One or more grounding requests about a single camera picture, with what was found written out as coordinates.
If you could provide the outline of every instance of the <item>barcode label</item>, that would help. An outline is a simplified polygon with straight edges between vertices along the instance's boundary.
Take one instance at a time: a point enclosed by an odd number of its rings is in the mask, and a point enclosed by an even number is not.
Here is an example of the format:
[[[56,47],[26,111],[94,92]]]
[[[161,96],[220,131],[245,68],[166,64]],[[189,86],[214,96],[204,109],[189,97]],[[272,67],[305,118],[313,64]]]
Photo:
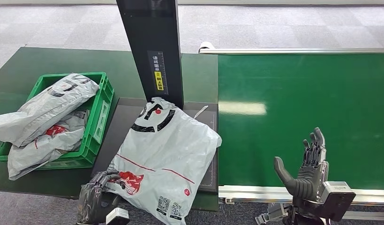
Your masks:
[[[157,204],[157,209],[156,211],[160,212],[164,216],[167,215],[168,207],[170,206],[171,200],[168,198],[164,198],[163,196],[160,196],[158,198],[158,204]]]
[[[83,110],[83,111],[80,111],[80,110],[78,110],[78,111],[73,111],[73,116],[75,116],[75,117],[78,117],[78,118],[80,118],[80,119],[84,119],[84,117],[85,117],[85,114],[86,114],[86,111],[85,110]]]
[[[177,220],[182,220],[181,209],[182,209],[182,206],[174,202],[173,205],[171,206],[170,217]]]

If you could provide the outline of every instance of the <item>red printed logo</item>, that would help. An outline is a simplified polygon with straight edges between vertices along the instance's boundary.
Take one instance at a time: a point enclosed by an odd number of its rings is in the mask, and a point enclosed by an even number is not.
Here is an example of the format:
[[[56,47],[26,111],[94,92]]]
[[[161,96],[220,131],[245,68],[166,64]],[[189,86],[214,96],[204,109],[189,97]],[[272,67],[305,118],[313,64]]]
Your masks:
[[[183,193],[185,193],[186,196],[189,196],[189,195],[190,195],[190,191],[189,191],[188,189],[185,189],[185,190],[183,191]]]
[[[120,172],[121,179],[109,180],[108,182],[116,183],[121,186],[123,190],[126,190],[129,195],[134,195],[139,191],[143,175],[135,176],[131,172]]]
[[[64,127],[61,127],[61,126],[58,126],[58,125],[54,125],[52,127],[50,127],[46,132],[45,134],[46,135],[49,135],[49,136],[54,136],[56,134],[60,134],[60,133],[63,133],[66,131],[66,128]]]

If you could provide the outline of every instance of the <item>gray carpet floor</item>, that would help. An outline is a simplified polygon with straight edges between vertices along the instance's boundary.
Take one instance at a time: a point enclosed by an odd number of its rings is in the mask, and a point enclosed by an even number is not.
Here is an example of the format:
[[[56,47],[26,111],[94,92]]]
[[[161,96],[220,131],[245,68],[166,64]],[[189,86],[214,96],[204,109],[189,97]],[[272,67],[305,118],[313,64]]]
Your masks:
[[[183,53],[203,41],[217,48],[384,47],[384,7],[179,6]],[[0,6],[0,68],[21,46],[129,51],[114,5]],[[71,225],[77,201],[0,192],[0,225]],[[130,205],[131,225],[162,224]],[[384,207],[353,207],[384,211]],[[191,211],[188,225],[253,225],[266,204],[220,205],[219,212]],[[378,221],[342,221],[343,225]]]
[[[76,220],[77,200],[50,196],[25,195],[0,192],[0,225],[73,225]],[[162,225],[151,214],[130,204],[130,225]],[[192,210],[185,218],[188,225],[254,225],[254,217],[266,212],[266,204],[236,202],[220,204],[218,212]],[[384,212],[384,207],[352,206],[354,211]],[[342,220],[336,225],[384,225],[384,221]]]

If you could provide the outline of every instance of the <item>qr code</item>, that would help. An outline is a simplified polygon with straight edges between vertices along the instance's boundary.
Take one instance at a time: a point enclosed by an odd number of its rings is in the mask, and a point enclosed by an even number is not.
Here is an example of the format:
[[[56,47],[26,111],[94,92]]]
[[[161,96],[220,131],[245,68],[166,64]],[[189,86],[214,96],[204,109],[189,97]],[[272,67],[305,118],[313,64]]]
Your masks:
[[[158,198],[158,205],[157,208],[163,212],[167,212],[168,207],[170,205],[171,200],[168,198],[164,198],[163,196],[160,196]]]
[[[179,205],[178,203],[174,202],[174,204],[171,207],[171,214],[170,215],[182,217],[181,209],[182,209],[182,206]]]

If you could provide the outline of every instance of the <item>robotic hand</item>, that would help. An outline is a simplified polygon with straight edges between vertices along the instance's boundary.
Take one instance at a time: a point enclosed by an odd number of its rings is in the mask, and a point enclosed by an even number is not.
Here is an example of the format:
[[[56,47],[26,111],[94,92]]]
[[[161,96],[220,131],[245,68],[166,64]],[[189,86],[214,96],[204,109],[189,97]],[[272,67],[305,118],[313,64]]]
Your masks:
[[[311,144],[303,140],[305,152],[298,177],[284,168],[281,158],[274,158],[274,169],[293,196],[292,204],[271,203],[268,213],[256,217],[257,223],[282,220],[285,225],[329,225],[340,221],[356,194],[343,181],[327,181],[329,163],[325,161],[325,139],[317,127],[310,134]]]
[[[112,193],[104,195],[102,191],[106,182],[111,179],[120,179],[117,170],[98,172],[88,184],[82,187],[77,207],[78,225],[104,223],[107,214],[116,208],[121,197]]]
[[[311,145],[306,139],[303,140],[305,153],[297,179],[294,179],[284,168],[283,160],[280,157],[275,157],[274,167],[287,191],[294,198],[317,201],[319,199],[318,191],[323,182],[327,181],[329,164],[325,161],[325,139],[318,127],[313,133],[310,133],[310,138]]]

